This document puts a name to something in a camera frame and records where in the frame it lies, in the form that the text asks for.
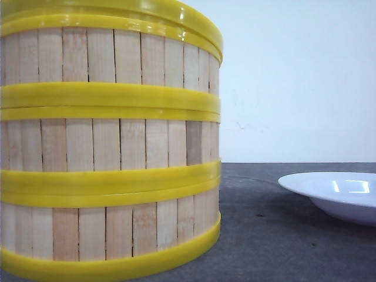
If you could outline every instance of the yellow plastic rim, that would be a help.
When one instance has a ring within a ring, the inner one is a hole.
[[[2,36],[83,26],[152,33],[196,45],[222,62],[222,35],[195,9],[171,0],[3,0]]]
[[[220,184],[220,161],[101,172],[1,171],[1,201],[33,207],[108,207],[199,194]]]
[[[217,96],[165,86],[43,82],[1,87],[2,120],[128,118],[220,122]]]
[[[2,268],[16,276],[41,282],[116,282],[166,271],[196,259],[208,251],[220,234],[216,224],[204,234],[167,250],[138,257],[105,261],[51,261],[1,250]]]

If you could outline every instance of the stacked steamer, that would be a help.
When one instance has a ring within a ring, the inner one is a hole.
[[[177,1],[4,0],[2,267],[119,281],[219,236],[221,34]]]

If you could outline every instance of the white wall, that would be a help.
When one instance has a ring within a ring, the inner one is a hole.
[[[224,37],[224,162],[376,162],[376,1],[182,1]]]

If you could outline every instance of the gray surface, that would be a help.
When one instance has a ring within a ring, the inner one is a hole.
[[[191,263],[134,281],[376,281],[376,228],[331,218],[277,184],[313,171],[376,172],[376,163],[226,163],[219,242]],[[3,272],[1,281],[27,280]]]

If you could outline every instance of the white bowl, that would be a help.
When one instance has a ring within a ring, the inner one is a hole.
[[[376,173],[296,173],[279,178],[278,183],[308,196],[330,216],[376,226]]]

